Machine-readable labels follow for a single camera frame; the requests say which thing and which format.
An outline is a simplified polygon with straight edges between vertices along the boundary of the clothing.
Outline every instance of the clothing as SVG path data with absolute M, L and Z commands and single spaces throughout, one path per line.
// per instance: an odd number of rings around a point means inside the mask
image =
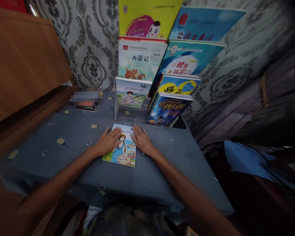
M 131 104 L 133 102 L 133 96 L 124 96 L 124 104 Z
M 88 212 L 83 226 L 83 236 L 104 235 L 156 235 L 174 236 L 162 213 L 153 206 L 132 208 L 113 206 L 93 215 Z
M 124 148 L 125 148 L 124 143 L 122 143 L 122 146 L 120 148 L 118 148 L 118 146 L 116 147 L 116 150 L 112 153 L 112 158 L 111 158 L 112 163 L 118 163 L 117 158 L 120 155 L 124 154 Z

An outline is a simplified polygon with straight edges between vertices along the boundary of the wall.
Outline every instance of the wall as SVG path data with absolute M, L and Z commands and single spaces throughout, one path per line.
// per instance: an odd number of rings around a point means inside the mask
M 80 87 L 115 90 L 118 72 L 117 0 L 33 0 L 53 20 Z M 295 33 L 288 1 L 185 0 L 184 5 L 243 9 L 246 14 L 221 40 L 225 49 L 199 74 L 202 83 L 184 113 L 193 133 L 205 117 L 250 84 L 279 57 Z

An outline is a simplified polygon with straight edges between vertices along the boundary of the blue cloth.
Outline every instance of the blue cloth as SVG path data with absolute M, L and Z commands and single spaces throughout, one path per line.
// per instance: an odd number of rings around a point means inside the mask
M 112 163 L 117 163 L 118 164 L 118 162 L 117 162 L 117 157 L 119 157 L 120 155 L 123 155 L 123 153 L 124 153 L 124 144 L 122 144 L 122 146 L 121 146 L 121 148 L 116 148 L 116 150 L 112 153 L 112 158 L 111 158 L 111 162 Z
M 254 149 L 232 141 L 224 141 L 225 156 L 231 166 L 231 171 L 239 171 L 246 174 L 258 175 L 272 182 L 278 181 L 262 166 L 266 161 Z M 268 160 L 275 157 L 262 153 Z

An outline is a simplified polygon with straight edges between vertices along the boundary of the blue tablecloth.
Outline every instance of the blue tablecloth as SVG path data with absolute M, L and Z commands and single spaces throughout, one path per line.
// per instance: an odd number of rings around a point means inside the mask
M 27 195 L 34 181 L 47 182 L 98 140 L 106 127 L 114 123 L 132 126 L 134 123 L 114 120 L 116 93 L 104 92 L 103 104 L 95 112 L 73 109 L 65 105 L 51 114 L 24 141 L 11 149 L 1 160 L 0 177 L 9 191 Z M 204 194 L 228 215 L 233 208 L 206 162 L 189 129 L 140 124 L 153 144 L 183 172 Z M 63 138 L 64 144 L 57 143 Z M 12 160 L 10 152 L 18 150 Z M 101 196 L 98 188 L 105 187 Z M 137 149 L 135 168 L 104 162 L 97 158 L 74 182 L 69 194 L 87 204 L 105 207 L 119 194 L 143 197 L 182 207 L 166 178 L 147 155 Z

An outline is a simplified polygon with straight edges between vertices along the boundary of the yellow book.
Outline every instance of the yellow book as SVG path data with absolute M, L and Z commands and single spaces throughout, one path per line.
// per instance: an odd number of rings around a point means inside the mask
M 119 34 L 168 38 L 183 0 L 119 0 Z

